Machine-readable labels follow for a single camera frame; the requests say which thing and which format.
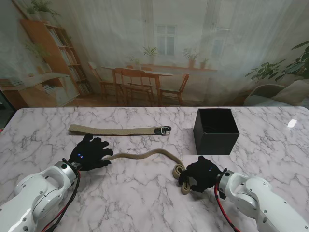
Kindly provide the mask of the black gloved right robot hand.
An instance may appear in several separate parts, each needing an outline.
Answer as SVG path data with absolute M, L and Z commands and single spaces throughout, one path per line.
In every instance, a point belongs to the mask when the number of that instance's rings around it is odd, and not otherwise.
M 181 172 L 178 183 L 182 185 L 189 178 L 193 178 L 197 184 L 191 185 L 190 190 L 203 193 L 206 189 L 216 185 L 219 177 L 225 173 L 226 169 L 221 171 L 212 161 L 203 156 L 198 157 L 198 161 L 187 166 L 186 170 Z

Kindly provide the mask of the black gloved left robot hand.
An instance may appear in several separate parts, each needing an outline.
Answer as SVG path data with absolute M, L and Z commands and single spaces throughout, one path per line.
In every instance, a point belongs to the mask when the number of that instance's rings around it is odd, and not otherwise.
M 111 162 L 103 160 L 104 156 L 112 156 L 113 151 L 108 148 L 109 143 L 92 134 L 86 134 L 71 152 L 69 163 L 78 163 L 80 171 L 91 171 L 105 167 Z

